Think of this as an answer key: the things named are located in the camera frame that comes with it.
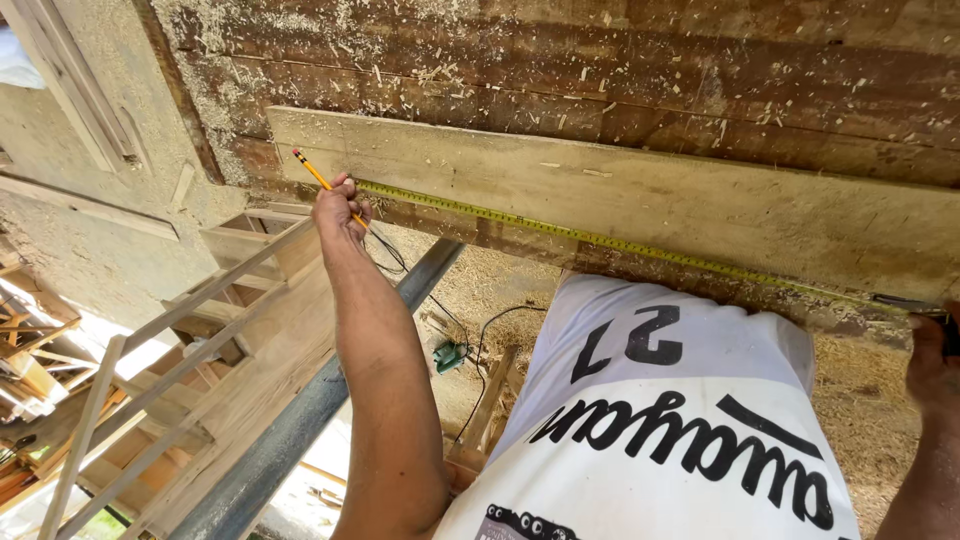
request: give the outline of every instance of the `hand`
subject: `hand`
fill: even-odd
[[[944,304],[960,317],[960,302]],[[943,355],[944,330],[930,318],[910,315],[913,356],[906,370],[906,389],[920,406],[924,426],[960,433],[960,356]]]
[[[353,214],[358,214],[364,223],[370,223],[373,209],[367,201],[357,202],[356,185],[347,173],[340,173],[330,183],[333,189],[321,189],[313,205],[310,217],[313,218],[321,237],[329,234],[345,233],[356,244],[360,244],[367,229],[357,223]]]

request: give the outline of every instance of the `pencil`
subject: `pencil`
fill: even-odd
[[[303,163],[303,166],[306,167],[306,170],[310,171],[310,174],[312,174],[313,177],[317,179],[317,182],[319,182],[320,185],[324,187],[324,189],[326,190],[333,189],[333,187],[330,184],[328,184],[326,180],[324,180],[324,177],[320,176],[320,173],[317,172],[317,169],[313,168],[313,165],[310,164],[310,161],[307,161],[306,158],[303,156],[303,154],[300,153],[300,150],[297,150],[296,148],[294,148],[294,156],[297,156],[297,159],[300,160],[300,163]],[[359,223],[360,225],[363,225],[364,229],[367,228],[367,224],[364,223],[362,217],[360,217],[359,215],[353,212],[351,212],[350,214],[353,215],[353,219],[357,220],[357,223]]]

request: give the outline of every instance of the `scaffolding pipe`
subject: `scaffolding pipe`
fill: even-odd
[[[441,238],[417,261],[396,286],[410,312],[420,307],[465,247],[463,243]],[[168,539],[239,538],[348,396],[340,360],[334,355]]]

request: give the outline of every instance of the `dark wooden wall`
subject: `dark wooden wall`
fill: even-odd
[[[960,188],[957,2],[162,4],[228,182],[275,198],[312,189],[269,105]]]

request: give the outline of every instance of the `yellow measuring tape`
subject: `yellow measuring tape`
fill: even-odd
[[[685,264],[687,266],[693,266],[696,268],[703,268],[704,270],[717,272],[725,276],[731,276],[733,278],[739,278],[741,280],[747,280],[750,282],[763,283],[767,285],[775,285],[775,286],[788,288],[788,289],[795,290],[797,292],[801,292],[805,294],[827,296],[837,300],[854,302],[864,306],[875,307],[878,309],[882,309],[884,311],[890,311],[895,313],[903,312],[903,310],[898,307],[888,306],[880,302],[873,302],[870,300],[855,298],[852,296],[847,296],[844,294],[825,290],[825,289],[811,286],[811,285],[806,285],[803,283],[791,282],[783,278],[777,278],[775,276],[770,276],[768,274],[761,274],[759,272],[754,272],[753,270],[746,270],[743,268],[738,268],[736,266],[730,266],[729,264],[723,264],[721,262],[712,262],[709,260],[703,260],[701,258],[691,257],[689,255],[682,255],[679,253],[669,252],[666,250],[662,250],[660,248],[644,246],[642,244],[637,244],[636,242],[621,240],[619,238],[613,238],[603,234],[588,233],[586,231],[580,231],[578,229],[561,227],[560,225],[545,223],[543,221],[531,219],[529,217],[513,215],[500,210],[485,209],[485,208],[477,207],[467,203],[458,203],[457,201],[451,201],[449,199],[444,199],[441,197],[434,197],[433,195],[418,193],[417,191],[410,191],[408,189],[393,187],[391,185],[379,184],[376,182],[371,182],[369,180],[359,180],[359,179],[355,179],[355,180],[357,182],[357,187],[360,187],[361,189],[365,189],[371,193],[376,193],[378,195],[383,195],[393,199],[410,201],[412,203],[428,205],[429,207],[435,207],[439,209],[448,209],[448,210],[453,210],[460,213],[466,213],[466,214],[471,214],[479,217],[485,217],[493,221],[499,221],[501,223],[506,223],[509,225],[519,225],[521,227],[527,227],[529,229],[535,229],[537,231],[544,231],[545,233],[566,236],[568,238],[582,240],[582,241],[589,242],[591,244],[596,244],[599,246],[606,246],[608,248],[613,248],[615,250],[619,250],[627,253],[633,253],[633,254],[643,255],[643,256],[652,257],[652,258],[659,258],[662,260],[669,260],[671,262],[678,262],[680,264]]]

